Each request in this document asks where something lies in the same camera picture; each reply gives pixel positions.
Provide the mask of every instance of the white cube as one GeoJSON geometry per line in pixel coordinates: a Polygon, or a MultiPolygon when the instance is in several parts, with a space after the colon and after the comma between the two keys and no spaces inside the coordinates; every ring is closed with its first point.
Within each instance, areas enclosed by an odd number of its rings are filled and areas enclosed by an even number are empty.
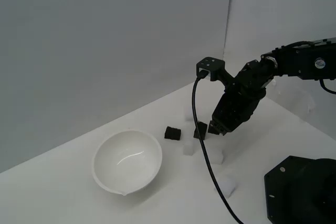
{"type": "Polygon", "coordinates": [[[186,121],[193,121],[194,122],[194,117],[193,117],[193,110],[190,104],[186,105],[183,109],[184,113],[184,120],[186,121]]]}
{"type": "Polygon", "coordinates": [[[208,145],[206,146],[206,152],[208,153],[209,161],[211,164],[220,165],[221,163],[223,163],[223,150],[219,146],[208,145]]]}
{"type": "Polygon", "coordinates": [[[195,152],[195,144],[197,139],[186,138],[183,140],[183,155],[192,156],[195,152]]]}
{"type": "Polygon", "coordinates": [[[222,176],[217,178],[218,185],[226,198],[229,198],[237,188],[237,182],[231,177],[222,176]]]}

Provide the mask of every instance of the white table surface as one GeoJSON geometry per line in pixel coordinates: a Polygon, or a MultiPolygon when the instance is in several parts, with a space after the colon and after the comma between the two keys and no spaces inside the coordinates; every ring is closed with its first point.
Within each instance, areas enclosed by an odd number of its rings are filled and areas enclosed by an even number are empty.
{"type": "MultiPolygon", "coordinates": [[[[168,125],[182,129],[182,141],[192,137],[193,123],[183,116],[191,89],[188,85],[1,173],[0,223],[235,223],[214,190],[199,144],[193,156],[184,156],[182,142],[163,138],[168,125]],[[144,190],[114,195],[93,180],[91,160],[103,140],[128,128],[150,132],[159,140],[162,167],[144,190]]],[[[199,120],[209,122],[222,92],[220,83],[200,82],[199,120]]],[[[208,142],[226,152],[223,165],[213,166],[215,174],[238,181],[229,203],[248,224],[270,224],[264,175],[283,159],[336,158],[335,140],[268,99],[235,132],[214,138],[208,142]]]]}

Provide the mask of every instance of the white bowl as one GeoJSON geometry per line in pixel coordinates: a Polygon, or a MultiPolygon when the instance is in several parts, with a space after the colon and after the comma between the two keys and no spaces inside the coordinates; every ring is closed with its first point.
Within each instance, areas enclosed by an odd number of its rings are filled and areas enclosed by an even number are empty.
{"type": "Polygon", "coordinates": [[[106,191],[126,195],[148,185],[161,163],[162,150],[155,137],[138,130],[122,131],[99,146],[92,175],[106,191]]]}

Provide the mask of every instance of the white wall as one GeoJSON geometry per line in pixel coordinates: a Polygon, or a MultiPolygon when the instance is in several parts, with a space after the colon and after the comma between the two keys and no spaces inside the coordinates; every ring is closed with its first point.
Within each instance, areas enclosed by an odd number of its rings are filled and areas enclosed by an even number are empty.
{"type": "Polygon", "coordinates": [[[228,2],[0,0],[0,172],[192,82],[228,2]]]}
{"type": "MultiPolygon", "coordinates": [[[[231,0],[224,59],[235,75],[247,61],[276,47],[330,37],[336,37],[335,0],[231,0]]],[[[315,81],[295,77],[276,81],[268,96],[336,138],[336,96],[315,81]]],[[[334,82],[326,84],[336,90],[334,82]]]]}

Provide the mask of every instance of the black wire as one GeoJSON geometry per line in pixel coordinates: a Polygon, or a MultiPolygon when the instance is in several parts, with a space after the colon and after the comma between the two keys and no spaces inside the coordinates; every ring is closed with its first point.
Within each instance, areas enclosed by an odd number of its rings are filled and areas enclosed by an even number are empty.
{"type": "Polygon", "coordinates": [[[298,41],[298,42],[294,42],[292,44],[288,44],[288,45],[284,46],[283,48],[293,48],[293,47],[299,47],[299,46],[303,46],[303,45],[312,46],[314,44],[315,43],[311,42],[311,41],[298,41]]]}
{"type": "Polygon", "coordinates": [[[326,85],[324,84],[323,79],[320,80],[320,84],[321,84],[321,87],[322,87],[324,90],[326,90],[326,92],[331,93],[331,94],[336,94],[336,91],[332,91],[332,90],[330,90],[330,89],[328,89],[328,88],[326,87],[326,85]]]}
{"type": "Polygon", "coordinates": [[[229,213],[232,215],[232,217],[239,223],[239,224],[244,224],[241,220],[238,219],[238,217],[236,216],[236,214],[232,211],[229,203],[227,202],[227,200],[225,199],[218,183],[217,183],[217,180],[216,180],[216,177],[214,175],[214,172],[212,171],[212,168],[211,168],[211,164],[210,164],[210,161],[209,161],[209,157],[208,157],[208,153],[206,152],[206,148],[205,148],[205,145],[204,145],[204,142],[201,138],[201,134],[200,134],[200,130],[198,128],[198,119],[197,119],[197,115],[196,115],[196,106],[195,106],[195,96],[196,96],[196,87],[197,87],[197,84],[198,82],[201,80],[201,78],[197,77],[196,78],[196,81],[194,83],[194,87],[193,87],[193,94],[192,94],[192,107],[193,107],[193,117],[194,117],[194,122],[195,122],[195,126],[196,126],[196,130],[197,130],[197,134],[198,134],[198,138],[200,140],[200,144],[201,144],[201,147],[202,147],[202,151],[203,151],[203,154],[204,154],[204,158],[205,158],[205,163],[206,163],[206,166],[208,167],[208,170],[209,170],[209,173],[210,173],[210,177],[217,189],[217,192],[220,196],[220,198],[222,199],[223,203],[225,204],[227,210],[229,211],[229,213]]]}

